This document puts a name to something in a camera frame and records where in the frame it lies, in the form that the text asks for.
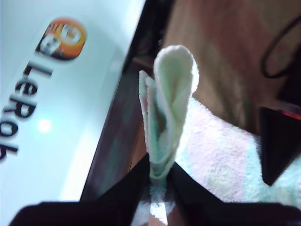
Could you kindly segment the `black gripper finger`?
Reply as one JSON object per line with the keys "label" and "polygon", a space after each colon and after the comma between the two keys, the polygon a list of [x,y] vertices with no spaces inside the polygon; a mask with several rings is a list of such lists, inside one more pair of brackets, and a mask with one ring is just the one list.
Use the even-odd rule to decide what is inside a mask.
{"label": "black gripper finger", "polygon": [[271,186],[301,154],[301,121],[265,107],[259,121],[262,179]]}
{"label": "black gripper finger", "polygon": [[175,190],[176,204],[188,226],[217,226],[215,211],[223,202],[196,182],[178,163],[168,178]]}
{"label": "black gripper finger", "polygon": [[84,202],[78,214],[79,226],[129,226],[138,203],[149,185],[149,155],[143,158],[130,172],[102,196],[92,202]]}

